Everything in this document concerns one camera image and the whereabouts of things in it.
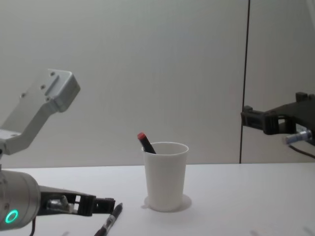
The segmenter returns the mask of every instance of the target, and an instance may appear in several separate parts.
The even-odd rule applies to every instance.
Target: white wall
[[[136,134],[239,159],[246,0],[2,0],[0,123],[41,69],[82,91],[4,167],[142,164]]]
[[[305,0],[252,0],[245,105],[268,111],[294,102],[295,93],[315,93],[315,30]],[[244,127],[243,163],[310,162],[282,144]],[[307,143],[296,147],[315,154]]]

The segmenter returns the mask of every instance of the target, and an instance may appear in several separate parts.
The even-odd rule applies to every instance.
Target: white table
[[[40,185],[123,202],[110,236],[315,236],[315,163],[189,165],[184,192],[192,204],[173,213],[142,207],[142,166],[17,170]],[[41,216],[35,235],[93,236],[107,216]],[[28,225],[0,234],[28,236],[30,231]]]

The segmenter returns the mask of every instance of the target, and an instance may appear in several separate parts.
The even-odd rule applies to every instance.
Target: green led ring
[[[8,215],[5,218],[5,222],[6,224],[11,224],[12,222],[14,222],[17,218],[19,217],[19,212],[18,210],[12,210],[8,213]]]

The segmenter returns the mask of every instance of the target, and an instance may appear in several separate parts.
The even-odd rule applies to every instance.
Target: marker
[[[152,145],[150,144],[147,136],[144,133],[141,132],[140,134],[138,134],[138,140],[142,144],[143,150],[145,152],[156,154],[156,151],[154,151]]]
[[[110,228],[114,225],[120,213],[123,211],[123,204],[117,205],[112,214],[109,215],[105,224],[100,228],[94,236],[106,236]]]

